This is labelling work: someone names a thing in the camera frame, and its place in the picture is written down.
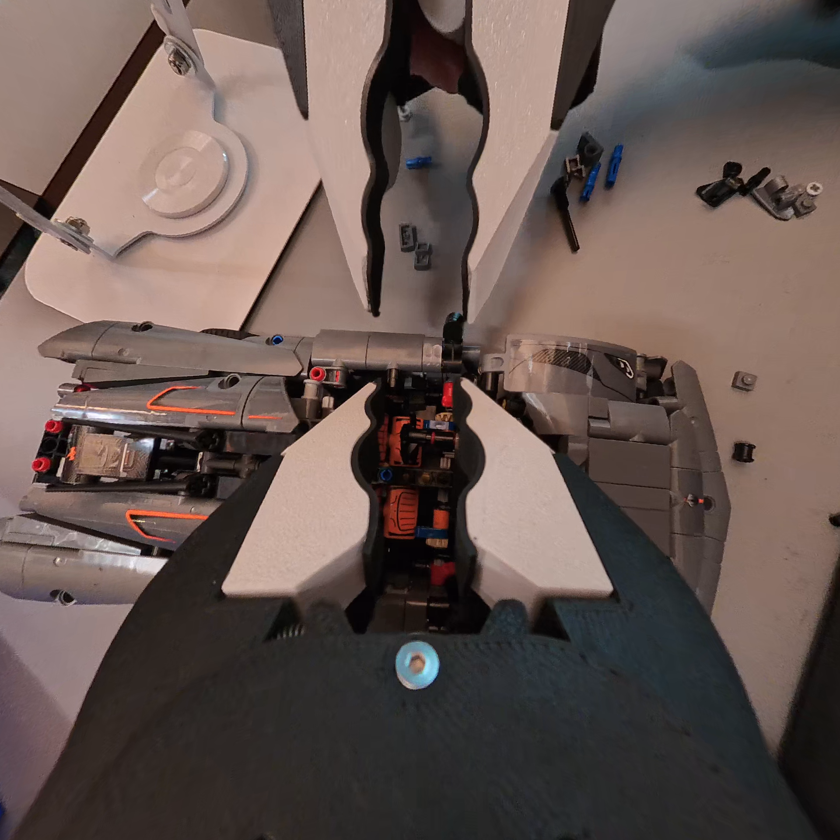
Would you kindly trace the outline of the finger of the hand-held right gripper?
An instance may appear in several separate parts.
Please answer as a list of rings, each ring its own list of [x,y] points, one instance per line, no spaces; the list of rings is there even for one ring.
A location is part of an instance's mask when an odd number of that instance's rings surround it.
[[[557,140],[551,123],[569,11],[568,1],[467,3],[465,47],[484,120],[468,180],[469,322],[477,321],[501,276]]]
[[[381,314],[382,200],[390,174],[382,120],[393,2],[303,3],[308,130],[353,283]]]

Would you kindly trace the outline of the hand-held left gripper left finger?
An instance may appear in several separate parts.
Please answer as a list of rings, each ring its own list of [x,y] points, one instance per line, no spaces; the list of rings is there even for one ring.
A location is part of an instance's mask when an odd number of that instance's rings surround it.
[[[347,607],[362,593],[371,491],[353,456],[371,431],[374,393],[364,385],[286,450],[223,582],[226,597]]]

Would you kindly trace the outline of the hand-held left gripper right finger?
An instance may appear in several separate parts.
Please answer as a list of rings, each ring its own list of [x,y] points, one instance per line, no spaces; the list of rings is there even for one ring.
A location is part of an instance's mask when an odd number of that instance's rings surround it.
[[[455,394],[468,402],[459,425],[479,445],[464,515],[479,598],[527,611],[555,597],[609,598],[613,583],[550,447],[472,382],[460,381]]]

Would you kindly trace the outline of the black lego axle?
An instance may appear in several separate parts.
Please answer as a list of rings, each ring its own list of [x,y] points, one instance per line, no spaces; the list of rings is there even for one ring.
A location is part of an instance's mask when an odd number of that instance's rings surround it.
[[[559,213],[560,221],[562,223],[563,231],[570,247],[570,251],[573,254],[577,254],[580,251],[581,246],[571,216],[570,200],[568,196],[569,185],[569,179],[565,175],[561,175],[551,185],[550,194]]]

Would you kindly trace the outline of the black lego connector piece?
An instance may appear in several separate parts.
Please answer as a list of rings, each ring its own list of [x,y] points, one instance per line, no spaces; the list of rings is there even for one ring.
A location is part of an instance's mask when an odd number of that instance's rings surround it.
[[[728,161],[722,167],[721,178],[696,189],[699,199],[711,208],[718,208],[735,195],[747,196],[763,184],[771,169],[763,167],[750,178],[742,178],[742,164]]]

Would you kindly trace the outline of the grey curved lego piece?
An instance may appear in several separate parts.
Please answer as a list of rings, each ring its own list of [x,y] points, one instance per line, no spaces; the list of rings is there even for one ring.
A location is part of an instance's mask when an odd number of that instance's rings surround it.
[[[798,206],[804,194],[804,184],[791,184],[783,175],[772,176],[750,193],[763,210],[780,221],[800,215]]]

